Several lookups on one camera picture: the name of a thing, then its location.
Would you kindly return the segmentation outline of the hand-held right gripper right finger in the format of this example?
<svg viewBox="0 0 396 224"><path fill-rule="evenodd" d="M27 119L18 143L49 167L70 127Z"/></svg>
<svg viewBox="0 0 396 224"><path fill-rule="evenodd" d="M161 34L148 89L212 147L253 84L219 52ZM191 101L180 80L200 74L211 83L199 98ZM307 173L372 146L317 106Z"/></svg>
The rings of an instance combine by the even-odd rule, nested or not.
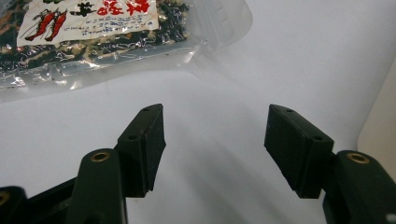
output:
<svg viewBox="0 0 396 224"><path fill-rule="evenodd" d="M264 146L299 198L324 192L327 224L396 224L396 182L375 158L333 144L295 110L269 106Z"/></svg>

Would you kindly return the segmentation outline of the clear bag of dried seaweed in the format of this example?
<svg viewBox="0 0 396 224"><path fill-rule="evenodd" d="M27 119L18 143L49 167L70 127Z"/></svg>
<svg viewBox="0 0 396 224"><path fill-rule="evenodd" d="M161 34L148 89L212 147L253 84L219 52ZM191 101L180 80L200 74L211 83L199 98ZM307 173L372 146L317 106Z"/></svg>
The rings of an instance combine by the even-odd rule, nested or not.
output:
<svg viewBox="0 0 396 224"><path fill-rule="evenodd" d="M185 66L252 22L246 0L0 0L0 104Z"/></svg>

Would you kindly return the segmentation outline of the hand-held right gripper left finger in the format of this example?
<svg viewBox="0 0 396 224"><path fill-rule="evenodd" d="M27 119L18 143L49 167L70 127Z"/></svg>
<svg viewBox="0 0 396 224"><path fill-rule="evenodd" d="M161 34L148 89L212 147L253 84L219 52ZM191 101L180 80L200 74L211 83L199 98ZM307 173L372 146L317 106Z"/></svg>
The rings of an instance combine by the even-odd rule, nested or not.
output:
<svg viewBox="0 0 396 224"><path fill-rule="evenodd" d="M153 190L164 149L163 106L147 106L114 148L82 158L66 224L128 224L126 200Z"/></svg>

